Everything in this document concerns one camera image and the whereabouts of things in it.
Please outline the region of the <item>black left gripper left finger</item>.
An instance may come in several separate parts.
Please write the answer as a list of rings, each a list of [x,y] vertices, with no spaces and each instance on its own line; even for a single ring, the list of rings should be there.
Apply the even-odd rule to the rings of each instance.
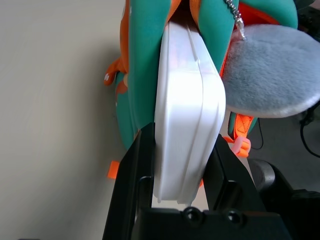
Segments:
[[[136,215],[150,208],[155,175],[155,124],[143,127],[119,163],[103,240],[130,240]]]

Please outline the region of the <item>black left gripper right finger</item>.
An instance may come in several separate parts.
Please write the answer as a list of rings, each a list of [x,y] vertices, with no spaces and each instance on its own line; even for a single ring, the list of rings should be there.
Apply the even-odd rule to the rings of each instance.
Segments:
[[[257,216],[265,214],[265,206],[247,168],[221,135],[207,161],[203,183],[208,204],[205,215],[229,211]]]

